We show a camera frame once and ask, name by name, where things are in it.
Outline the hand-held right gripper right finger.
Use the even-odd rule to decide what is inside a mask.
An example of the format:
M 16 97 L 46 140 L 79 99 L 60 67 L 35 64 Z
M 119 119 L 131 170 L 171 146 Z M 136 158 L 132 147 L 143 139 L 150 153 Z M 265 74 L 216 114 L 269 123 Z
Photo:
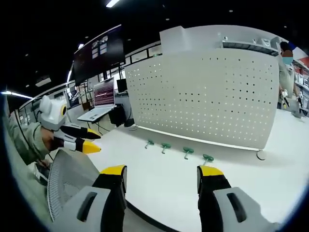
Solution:
M 217 168 L 197 166 L 198 209 L 203 232 L 278 232 L 260 205 L 239 187 L 231 187 Z

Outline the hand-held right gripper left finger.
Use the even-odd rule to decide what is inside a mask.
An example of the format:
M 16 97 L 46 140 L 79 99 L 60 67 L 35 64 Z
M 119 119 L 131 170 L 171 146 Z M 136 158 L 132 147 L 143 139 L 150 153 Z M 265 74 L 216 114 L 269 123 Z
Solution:
M 122 232 L 126 209 L 127 166 L 101 171 L 65 203 L 56 218 L 58 232 Z

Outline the person's left hand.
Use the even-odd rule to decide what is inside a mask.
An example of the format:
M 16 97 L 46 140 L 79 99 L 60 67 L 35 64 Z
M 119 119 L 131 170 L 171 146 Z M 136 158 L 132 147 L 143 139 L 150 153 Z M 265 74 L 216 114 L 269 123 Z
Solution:
M 41 127 L 41 136 L 42 141 L 49 152 L 54 151 L 60 147 L 60 143 L 57 140 L 54 140 L 53 131 Z

